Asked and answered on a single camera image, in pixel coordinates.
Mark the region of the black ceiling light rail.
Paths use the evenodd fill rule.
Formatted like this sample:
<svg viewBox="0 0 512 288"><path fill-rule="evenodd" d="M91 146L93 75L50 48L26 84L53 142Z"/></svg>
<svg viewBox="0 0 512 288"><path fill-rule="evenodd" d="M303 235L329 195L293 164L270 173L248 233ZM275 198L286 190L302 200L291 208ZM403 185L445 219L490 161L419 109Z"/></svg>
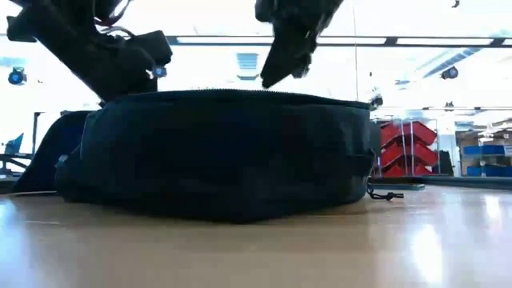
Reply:
<svg viewBox="0 0 512 288"><path fill-rule="evenodd" d="M168 35L171 46L270 46L272 36ZM507 48L512 37L417 37L417 36L321 36L318 46L325 47L404 47L404 48Z"/></svg>

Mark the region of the red storage bin rack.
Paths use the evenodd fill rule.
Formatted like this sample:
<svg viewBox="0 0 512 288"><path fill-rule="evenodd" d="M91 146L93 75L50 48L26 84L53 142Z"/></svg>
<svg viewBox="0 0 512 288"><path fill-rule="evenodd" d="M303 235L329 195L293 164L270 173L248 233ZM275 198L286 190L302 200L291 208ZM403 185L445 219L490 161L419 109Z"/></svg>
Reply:
<svg viewBox="0 0 512 288"><path fill-rule="evenodd" d="M379 168L384 178L434 173L438 153L431 149L437 133L420 121L381 124Z"/></svg>

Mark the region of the ceiling air vent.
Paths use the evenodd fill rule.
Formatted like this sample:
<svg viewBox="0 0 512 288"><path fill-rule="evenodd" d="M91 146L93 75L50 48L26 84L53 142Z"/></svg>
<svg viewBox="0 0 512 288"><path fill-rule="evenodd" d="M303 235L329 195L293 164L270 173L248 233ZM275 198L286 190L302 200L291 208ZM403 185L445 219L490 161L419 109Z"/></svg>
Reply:
<svg viewBox="0 0 512 288"><path fill-rule="evenodd" d="M258 54L237 53L237 77L243 81L254 81L259 77Z"/></svg>

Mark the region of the dark blue backpack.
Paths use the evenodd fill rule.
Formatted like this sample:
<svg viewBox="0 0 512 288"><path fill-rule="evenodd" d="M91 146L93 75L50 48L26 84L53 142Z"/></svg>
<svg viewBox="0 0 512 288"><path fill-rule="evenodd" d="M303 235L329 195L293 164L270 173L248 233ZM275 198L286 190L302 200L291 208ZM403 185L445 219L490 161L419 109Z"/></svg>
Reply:
<svg viewBox="0 0 512 288"><path fill-rule="evenodd" d="M177 90L61 116L13 190L244 223L357 202L374 161L367 103Z"/></svg>

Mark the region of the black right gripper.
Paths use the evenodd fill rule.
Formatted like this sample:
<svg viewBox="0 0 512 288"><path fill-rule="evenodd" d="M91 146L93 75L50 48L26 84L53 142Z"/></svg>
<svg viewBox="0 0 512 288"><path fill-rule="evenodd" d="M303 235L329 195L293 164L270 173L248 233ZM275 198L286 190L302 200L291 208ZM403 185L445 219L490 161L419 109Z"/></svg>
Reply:
<svg viewBox="0 0 512 288"><path fill-rule="evenodd" d="M284 78L304 78L316 50L316 30L327 28L344 0L255 0L254 16L274 29L260 73L263 88Z"/></svg>

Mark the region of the silver ceiling duct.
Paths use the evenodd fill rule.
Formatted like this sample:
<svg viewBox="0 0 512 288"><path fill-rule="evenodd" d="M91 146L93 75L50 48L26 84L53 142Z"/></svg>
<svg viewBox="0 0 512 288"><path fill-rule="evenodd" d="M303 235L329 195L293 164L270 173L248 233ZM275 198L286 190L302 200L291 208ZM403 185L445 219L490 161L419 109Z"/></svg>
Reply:
<svg viewBox="0 0 512 288"><path fill-rule="evenodd" d="M453 54L449 58L443 60L440 64L436 65L432 70L424 75L424 78L428 78L432 75L442 74L444 71L453 68L454 65L482 50L482 48L468 47L460 49L457 53Z"/></svg>

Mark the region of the shelf with blue bins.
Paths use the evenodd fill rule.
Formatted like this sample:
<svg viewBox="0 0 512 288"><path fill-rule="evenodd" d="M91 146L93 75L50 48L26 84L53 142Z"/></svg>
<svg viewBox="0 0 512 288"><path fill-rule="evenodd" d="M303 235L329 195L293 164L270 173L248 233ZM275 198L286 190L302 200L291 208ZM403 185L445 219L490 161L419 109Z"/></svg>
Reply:
<svg viewBox="0 0 512 288"><path fill-rule="evenodd" d="M457 131L463 177L512 178L512 130Z"/></svg>

